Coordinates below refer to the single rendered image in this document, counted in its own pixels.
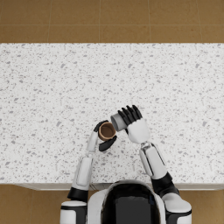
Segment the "brown cup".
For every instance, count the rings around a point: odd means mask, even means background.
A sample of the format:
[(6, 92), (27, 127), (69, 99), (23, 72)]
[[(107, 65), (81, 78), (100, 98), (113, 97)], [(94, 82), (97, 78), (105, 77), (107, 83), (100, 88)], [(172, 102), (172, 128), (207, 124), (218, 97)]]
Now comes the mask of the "brown cup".
[(98, 136), (102, 141), (108, 141), (116, 135), (116, 130), (111, 122), (103, 123), (98, 132)]

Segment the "grey cup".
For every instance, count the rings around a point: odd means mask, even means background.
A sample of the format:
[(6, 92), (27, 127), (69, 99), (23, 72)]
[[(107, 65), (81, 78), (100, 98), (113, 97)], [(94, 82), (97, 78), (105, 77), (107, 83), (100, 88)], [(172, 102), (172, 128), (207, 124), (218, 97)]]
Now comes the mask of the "grey cup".
[(114, 114), (110, 117), (111, 122), (117, 132), (121, 130), (125, 130), (127, 128), (126, 123), (122, 119), (122, 117), (119, 114)]

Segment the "robot body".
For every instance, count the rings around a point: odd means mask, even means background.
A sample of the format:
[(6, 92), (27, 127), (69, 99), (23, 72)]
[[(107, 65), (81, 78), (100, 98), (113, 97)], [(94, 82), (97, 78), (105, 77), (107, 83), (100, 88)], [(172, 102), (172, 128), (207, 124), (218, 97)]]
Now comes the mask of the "robot body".
[(90, 197), (87, 224), (166, 224), (164, 202), (141, 181), (118, 181)]

